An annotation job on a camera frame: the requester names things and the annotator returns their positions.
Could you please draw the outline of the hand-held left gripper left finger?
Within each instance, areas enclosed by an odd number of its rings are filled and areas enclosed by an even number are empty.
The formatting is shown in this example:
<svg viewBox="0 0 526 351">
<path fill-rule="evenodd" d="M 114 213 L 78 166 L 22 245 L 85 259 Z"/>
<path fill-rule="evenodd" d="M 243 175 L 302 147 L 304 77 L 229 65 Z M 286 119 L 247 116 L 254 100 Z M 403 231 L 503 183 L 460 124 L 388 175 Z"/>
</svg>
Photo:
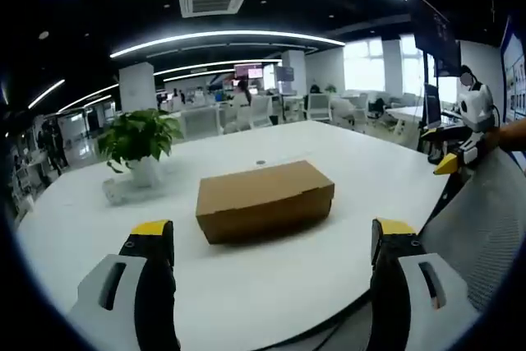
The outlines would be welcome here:
<svg viewBox="0 0 526 351">
<path fill-rule="evenodd" d="M 79 283 L 67 318 L 95 350 L 179 350 L 173 267 L 173 222 L 139 224 Z"/>
</svg>

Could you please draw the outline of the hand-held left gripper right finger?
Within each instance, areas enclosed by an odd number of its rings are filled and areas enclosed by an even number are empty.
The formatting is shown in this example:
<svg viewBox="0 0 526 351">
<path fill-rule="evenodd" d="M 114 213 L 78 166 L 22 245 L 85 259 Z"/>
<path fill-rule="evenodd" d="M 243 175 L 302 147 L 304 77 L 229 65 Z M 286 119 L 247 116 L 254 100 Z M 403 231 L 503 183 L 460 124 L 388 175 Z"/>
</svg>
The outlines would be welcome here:
<svg viewBox="0 0 526 351">
<path fill-rule="evenodd" d="M 467 283 L 403 221 L 371 223 L 369 350 L 448 350 L 477 320 Z"/>
</svg>

